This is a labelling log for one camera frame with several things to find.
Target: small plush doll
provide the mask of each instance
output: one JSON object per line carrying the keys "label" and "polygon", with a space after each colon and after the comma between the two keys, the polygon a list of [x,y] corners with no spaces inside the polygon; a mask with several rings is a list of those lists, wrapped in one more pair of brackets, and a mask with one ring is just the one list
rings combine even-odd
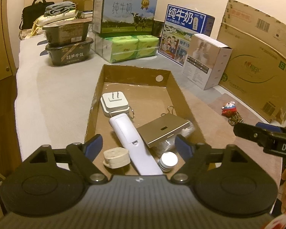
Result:
{"label": "small plush doll", "polygon": [[228,102],[224,107],[221,107],[221,115],[229,118],[228,123],[234,126],[236,123],[243,122],[242,117],[237,112],[235,102]]}

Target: white product box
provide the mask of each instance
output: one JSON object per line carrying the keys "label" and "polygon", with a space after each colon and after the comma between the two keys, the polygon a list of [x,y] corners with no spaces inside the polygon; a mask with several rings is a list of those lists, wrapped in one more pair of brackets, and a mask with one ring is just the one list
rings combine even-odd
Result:
{"label": "white product box", "polygon": [[205,90],[216,86],[226,68],[232,49],[202,33],[193,35],[182,73]]}

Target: food container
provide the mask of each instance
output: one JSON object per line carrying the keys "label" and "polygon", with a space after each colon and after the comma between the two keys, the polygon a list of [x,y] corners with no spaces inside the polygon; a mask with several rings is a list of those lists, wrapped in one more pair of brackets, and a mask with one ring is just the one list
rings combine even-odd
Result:
{"label": "food container", "polygon": [[91,19],[53,22],[43,26],[50,47],[85,41]]}
{"label": "food container", "polygon": [[51,47],[46,45],[46,50],[53,65],[61,66],[86,60],[90,55],[90,45],[93,39],[87,37],[84,42],[73,43],[65,46]]}

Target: wooden floor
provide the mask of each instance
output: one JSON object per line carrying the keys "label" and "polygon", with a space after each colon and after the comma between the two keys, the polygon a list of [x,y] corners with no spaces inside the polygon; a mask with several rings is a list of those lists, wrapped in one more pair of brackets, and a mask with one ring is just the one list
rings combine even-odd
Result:
{"label": "wooden floor", "polygon": [[15,126],[14,101],[17,97],[16,77],[0,81],[0,173],[8,176],[21,164]]}

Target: open cardboard tray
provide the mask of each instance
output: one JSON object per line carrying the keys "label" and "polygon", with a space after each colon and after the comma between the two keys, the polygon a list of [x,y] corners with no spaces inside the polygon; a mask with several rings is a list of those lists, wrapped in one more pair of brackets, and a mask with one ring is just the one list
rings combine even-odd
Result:
{"label": "open cardboard tray", "polygon": [[[160,82],[156,81],[156,77],[157,79],[161,78],[159,76],[163,77]],[[124,93],[129,105],[134,110],[133,123],[135,128],[159,118],[162,113],[168,112],[168,106],[173,106],[175,108],[174,114],[194,124],[195,131],[188,140],[195,143],[205,143],[203,134],[170,71],[125,65],[104,65],[95,88],[85,141],[98,133],[103,136],[103,149],[93,163],[108,178],[112,174],[138,175],[132,164],[119,169],[109,169],[103,165],[103,152],[105,150],[122,147],[109,124],[109,118],[103,114],[100,107],[102,94],[116,91]],[[182,158],[178,154],[177,156],[178,164],[166,174],[168,178],[184,164]]]}

